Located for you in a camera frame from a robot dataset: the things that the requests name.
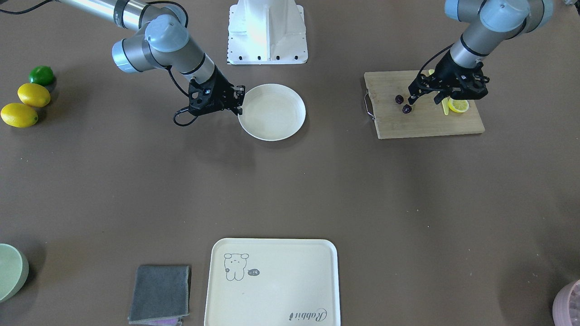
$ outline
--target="white tray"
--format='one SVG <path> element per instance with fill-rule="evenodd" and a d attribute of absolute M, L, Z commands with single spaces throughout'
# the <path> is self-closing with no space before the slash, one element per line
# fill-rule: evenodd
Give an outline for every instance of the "white tray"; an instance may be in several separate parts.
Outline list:
<path fill-rule="evenodd" d="M 340 326 L 327 240 L 225 238 L 212 249 L 205 326 Z"/>

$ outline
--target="lemon slice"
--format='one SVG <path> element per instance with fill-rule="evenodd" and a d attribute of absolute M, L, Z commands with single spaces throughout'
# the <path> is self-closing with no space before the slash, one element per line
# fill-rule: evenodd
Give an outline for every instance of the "lemon slice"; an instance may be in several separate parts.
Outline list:
<path fill-rule="evenodd" d="M 449 99 L 449 101 L 447 101 L 447 105 L 449 105 L 449 109 L 451 111 L 457 113 L 464 113 L 469 109 L 469 102 L 467 100 Z"/>
<path fill-rule="evenodd" d="M 443 113 L 445 113 L 445 115 L 449 115 L 449 100 L 447 97 L 441 101 L 441 106 L 443 107 Z"/>

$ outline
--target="lime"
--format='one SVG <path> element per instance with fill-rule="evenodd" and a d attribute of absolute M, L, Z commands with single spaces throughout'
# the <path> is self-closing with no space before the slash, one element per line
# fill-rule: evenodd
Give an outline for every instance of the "lime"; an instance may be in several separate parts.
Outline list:
<path fill-rule="evenodd" d="M 18 97 L 22 103 L 34 106 L 44 107 L 50 102 L 50 93 L 44 86 L 38 84 L 24 84 L 18 88 Z"/>
<path fill-rule="evenodd" d="M 469 102 L 467 100 L 449 99 L 449 101 L 447 101 L 447 105 L 449 105 L 449 109 L 451 111 L 457 113 L 463 113 L 469 109 Z"/>
<path fill-rule="evenodd" d="M 28 105 L 10 103 L 0 111 L 2 120 L 12 127 L 26 128 L 38 121 L 38 114 Z"/>
<path fill-rule="evenodd" d="M 449 115 L 449 100 L 447 97 L 441 101 L 441 106 L 443 107 L 443 113 L 445 113 L 445 115 Z"/>
<path fill-rule="evenodd" d="M 38 66 L 30 72 L 28 79 L 31 83 L 46 86 L 55 81 L 55 74 L 48 66 Z"/>

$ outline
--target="green bowl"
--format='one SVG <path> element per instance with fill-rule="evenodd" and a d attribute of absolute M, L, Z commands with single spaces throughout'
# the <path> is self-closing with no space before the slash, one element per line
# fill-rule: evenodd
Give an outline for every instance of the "green bowl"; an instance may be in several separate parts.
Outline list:
<path fill-rule="evenodd" d="M 12 297 L 28 277 L 28 261 L 16 248 L 0 244 L 0 303 Z"/>

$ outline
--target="green lime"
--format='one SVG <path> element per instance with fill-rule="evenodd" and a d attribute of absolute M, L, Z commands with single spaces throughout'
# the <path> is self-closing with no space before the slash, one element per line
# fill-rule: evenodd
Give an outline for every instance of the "green lime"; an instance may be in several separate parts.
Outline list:
<path fill-rule="evenodd" d="M 28 79 L 31 83 L 46 86 L 55 80 L 55 74 L 48 66 L 38 66 L 30 72 Z"/>

